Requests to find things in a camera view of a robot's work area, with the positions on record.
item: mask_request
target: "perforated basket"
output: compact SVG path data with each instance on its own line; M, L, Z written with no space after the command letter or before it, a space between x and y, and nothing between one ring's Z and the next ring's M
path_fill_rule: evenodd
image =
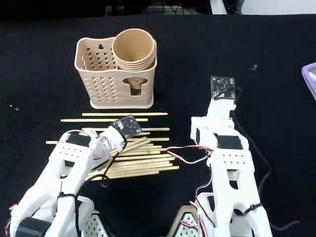
M154 102L157 56L147 70L119 70L112 54L113 40L114 37L82 38L77 43L75 68L88 92L91 106L96 109L149 108ZM129 78L145 83L135 90L127 83Z

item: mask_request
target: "white wire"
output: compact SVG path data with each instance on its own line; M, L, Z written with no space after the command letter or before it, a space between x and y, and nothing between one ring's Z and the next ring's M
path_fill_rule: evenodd
M206 156L204 156L203 158L201 158L201 159L198 159L198 160L195 160L195 161L187 161L183 157L181 157L181 156L179 156L179 155L167 150L167 153L169 153L170 155L172 155L175 158L178 158L179 160L183 161L186 164L196 164L196 163L198 163L198 162L200 162L202 160L205 160L205 159L209 158L210 155L212 154L212 152L211 151L207 151L207 152L208 152L208 154Z
M78 129L69 130L69 131L65 132L63 135L65 135L66 133L71 133L71 132L84 133L84 134L87 134L89 137L92 138L91 134L89 134L87 131L82 131L82 130L78 130Z

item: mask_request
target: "wooden chopstick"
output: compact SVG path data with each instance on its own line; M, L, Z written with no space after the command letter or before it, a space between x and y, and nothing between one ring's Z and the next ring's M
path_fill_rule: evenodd
M178 166L171 166L171 167L165 167L165 168L154 168L154 169L143 169L143 170L134 170L134 171L127 171L125 173L112 173L108 174L107 176L110 179L115 178L127 178L127 177L134 177L134 176L142 176L142 175L148 175L148 174L159 174L160 171L169 171L169 170L176 170L179 169ZM95 180L101 180L101 177L97 177L93 179Z
M82 116L163 116L168 113L82 113Z
M94 131L105 131L107 128L102 127L83 127L83 131L85 130L94 130ZM151 131L170 131L169 127L144 127L142 128L144 132L151 132Z
M61 122L112 122L116 121L118 118L67 118L67 119L61 119ZM148 118L136 118L136 121L138 122L147 122Z
M121 169L127 170L127 169L129 169L129 170L131 170L131 169L148 168L148 167L155 167L155 166L160 167L160 166L164 166L166 164L171 164L171 163L169 161L159 161L159 162L154 162L154 163L132 164L132 165L127 165L127 166L122 166L122 165L117 166L117 164L118 164L117 162L114 162L110 169L114 169L114 170L121 170ZM103 174L105 169L106 169L106 167L100 171L91 172L91 173L89 173L89 175L91 175L91 174L92 175Z
M136 134L135 137L146 136L146 135L150 135L150 132L141 132L141 133Z
M134 141L137 141L137 139L139 139L139 138L129 138L127 141L128 142L134 142ZM148 139L150 139L152 142L169 141L168 137L154 137L154 138L149 137Z
M135 150L130 151L129 153L135 153L135 152L165 152L166 150L167 150L167 148L151 148L151 147L149 147L149 148L145 148L145 149L137 148Z
M47 145L56 145L58 141L46 141Z
M175 170L175 169L179 169L179 167L178 166L167 166L167 167L157 167L157 168L148 168L148 169L126 170L126 171L119 171L119 172L108 171L107 174L133 174L133 173L141 173L141 172Z
M147 164L147 163L156 163L160 161L171 161L171 160L175 160L175 157L126 160L126 161L121 161L121 162L115 162L114 164L116 164L116 166L127 166L127 165L134 165L134 164Z
M113 167L109 169L108 172L124 172L124 171L130 171L130 170L141 170L141 169L150 169L150 168L159 168L159 167L170 167L172 166L172 163L169 163L168 161L163 162L156 162L152 164L138 164L138 165L129 165L129 166L123 166L123 167ZM105 168L100 171L94 171L88 174L89 177L96 175L96 174L103 174L105 171Z
M118 157L123 157L123 156L142 156L142 155L157 155L160 154L160 151L150 151L147 150L145 152L125 152L125 153L121 153L118 155Z
M118 179L118 178L128 178L128 177L145 176L145 175L153 175L153 174L159 174L159 171L135 173L135 174L124 174L124 175L110 175L108 177L110 179ZM98 180L101 180L101 179L102 179L102 177L97 177L95 179L92 179L92 181L98 181Z
M133 157L117 157L115 161L121 160L137 160L137 159L157 159L157 158L169 158L172 157L169 154L159 154L159 155L145 155L145 156L133 156Z

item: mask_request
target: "robotic arm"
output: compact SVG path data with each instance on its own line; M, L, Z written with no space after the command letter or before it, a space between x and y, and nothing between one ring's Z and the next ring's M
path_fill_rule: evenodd
M229 113L236 105L233 78L212 77L212 99L205 117L192 117L191 139L213 149L210 167L213 193L201 193L197 213L208 237L271 237L267 213L260 203L248 140L234 129ZM214 198L212 210L208 197Z
M92 170L111 160L109 151L121 151L124 141L141 132L133 116L123 117L98 135L71 130L60 138L35 184L11 212L11 237L78 236L94 211L93 201L77 193Z

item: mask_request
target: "black cloth surface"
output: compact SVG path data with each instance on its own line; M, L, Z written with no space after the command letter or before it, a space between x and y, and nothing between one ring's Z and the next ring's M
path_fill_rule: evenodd
M169 126L170 142L164 146L192 144L191 116L206 115L210 76L235 77L243 89L238 120L273 168L262 191L269 220L279 226L301 222L274 236L313 233L316 102L301 68L316 61L315 22L315 15L190 15L1 25L2 226L9 205L23 196L47 164L53 146L45 140L58 140L70 129L97 126L60 122L96 112L74 68L77 41L112 37L137 27L149 31L158 45L155 101L146 112L169 112L168 117L150 118L142 125ZM259 182L267 167L252 154ZM180 206L194 200L194 189L208 178L204 163L175 163L180 170L112 180L108 189L91 183L81 195L94 201L118 237L165 235Z

